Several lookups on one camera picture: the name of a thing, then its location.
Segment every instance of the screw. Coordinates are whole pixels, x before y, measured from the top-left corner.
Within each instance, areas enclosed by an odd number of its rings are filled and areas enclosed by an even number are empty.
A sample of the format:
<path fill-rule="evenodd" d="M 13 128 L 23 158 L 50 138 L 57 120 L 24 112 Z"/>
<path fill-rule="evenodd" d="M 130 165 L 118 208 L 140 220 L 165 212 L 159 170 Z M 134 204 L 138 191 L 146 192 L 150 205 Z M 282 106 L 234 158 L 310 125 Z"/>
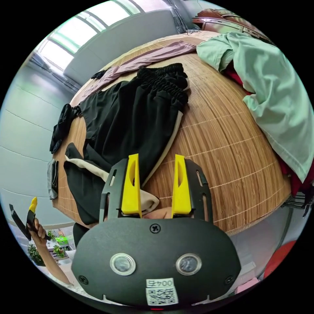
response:
<path fill-rule="evenodd" d="M 227 277 L 226 280 L 225 280 L 225 285 L 230 284 L 232 281 L 233 281 L 233 277 L 232 276 Z"/>
<path fill-rule="evenodd" d="M 149 229 L 150 229 L 150 232 L 152 232 L 152 233 L 158 233 L 161 230 L 160 225 L 158 225 L 156 223 L 151 225 Z"/>
<path fill-rule="evenodd" d="M 79 278 L 78 280 L 79 280 L 79 282 L 80 282 L 81 284 L 83 284 L 83 285 L 88 285 L 88 280 L 87 280 L 86 277 L 80 275 L 78 278 Z"/>

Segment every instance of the green cloth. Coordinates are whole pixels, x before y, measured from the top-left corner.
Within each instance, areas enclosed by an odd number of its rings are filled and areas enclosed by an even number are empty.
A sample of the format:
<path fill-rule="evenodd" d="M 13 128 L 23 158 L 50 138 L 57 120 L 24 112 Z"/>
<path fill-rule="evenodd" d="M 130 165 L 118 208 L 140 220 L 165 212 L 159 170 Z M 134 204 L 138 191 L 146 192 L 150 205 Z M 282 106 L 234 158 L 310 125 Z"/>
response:
<path fill-rule="evenodd" d="M 303 182 L 314 159 L 314 112 L 302 81 L 284 54 L 239 32 L 213 37 L 196 51 L 219 72 L 233 61 L 243 88 L 253 93 L 243 101 L 274 151 Z"/>

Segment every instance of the potted plant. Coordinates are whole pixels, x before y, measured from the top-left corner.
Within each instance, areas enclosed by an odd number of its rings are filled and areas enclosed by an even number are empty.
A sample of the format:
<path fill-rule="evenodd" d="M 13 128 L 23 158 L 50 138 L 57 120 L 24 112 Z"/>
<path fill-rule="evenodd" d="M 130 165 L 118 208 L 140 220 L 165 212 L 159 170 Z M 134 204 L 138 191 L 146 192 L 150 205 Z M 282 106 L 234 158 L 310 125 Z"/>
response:
<path fill-rule="evenodd" d="M 53 247 L 53 253 L 56 254 L 58 258 L 65 258 L 64 249 L 58 245 Z"/>
<path fill-rule="evenodd" d="M 27 251 L 32 259 L 32 261 L 37 265 L 37 266 L 45 266 L 45 263 L 42 259 L 42 257 L 39 255 L 36 246 L 34 244 L 29 244 L 27 247 Z"/>
<path fill-rule="evenodd" d="M 51 241 L 54 241 L 56 239 L 55 234 L 53 233 L 52 230 L 48 230 L 48 236 L 51 238 Z"/>

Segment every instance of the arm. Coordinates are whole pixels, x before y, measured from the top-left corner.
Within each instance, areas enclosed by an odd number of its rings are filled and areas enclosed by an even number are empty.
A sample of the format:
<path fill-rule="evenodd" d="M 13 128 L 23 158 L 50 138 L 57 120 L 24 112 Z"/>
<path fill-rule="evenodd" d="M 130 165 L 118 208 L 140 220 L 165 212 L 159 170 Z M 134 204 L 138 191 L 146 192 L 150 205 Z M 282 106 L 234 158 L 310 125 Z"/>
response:
<path fill-rule="evenodd" d="M 37 246 L 37 250 L 39 255 L 42 257 L 48 271 L 58 280 L 64 282 L 67 285 L 72 285 L 63 270 L 50 254 L 48 248 L 46 246 Z"/>
<path fill-rule="evenodd" d="M 46 230 L 43 228 L 42 225 L 39 224 L 39 221 L 37 218 L 35 218 L 34 221 L 34 227 L 38 231 L 38 233 L 34 231 L 30 231 L 30 234 L 35 242 L 37 251 L 41 258 L 43 259 L 43 262 L 45 263 L 45 266 L 47 267 L 48 271 L 56 277 L 58 280 L 64 282 L 67 285 L 72 285 L 63 272 L 63 270 L 60 268 L 60 266 L 56 263 L 54 258 L 51 256 L 46 243 L 47 240 L 45 239 Z"/>

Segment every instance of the lens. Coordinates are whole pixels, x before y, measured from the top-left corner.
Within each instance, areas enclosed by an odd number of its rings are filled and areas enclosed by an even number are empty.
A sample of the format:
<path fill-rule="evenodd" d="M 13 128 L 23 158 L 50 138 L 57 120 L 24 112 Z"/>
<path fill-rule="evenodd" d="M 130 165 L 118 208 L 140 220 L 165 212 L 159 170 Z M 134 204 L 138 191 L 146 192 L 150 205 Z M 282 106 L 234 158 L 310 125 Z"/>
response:
<path fill-rule="evenodd" d="M 128 276 L 135 271 L 136 264 L 130 255 L 118 253 L 111 257 L 110 267 L 116 274 Z"/>
<path fill-rule="evenodd" d="M 196 274 L 202 266 L 201 259 L 192 253 L 187 253 L 178 258 L 177 271 L 185 276 Z"/>
<path fill-rule="evenodd" d="M 114 266 L 118 271 L 125 272 L 131 268 L 131 263 L 126 257 L 118 257 L 114 261 Z"/>
<path fill-rule="evenodd" d="M 188 256 L 181 260 L 180 269 L 185 272 L 195 271 L 197 268 L 197 260 L 194 257 Z"/>

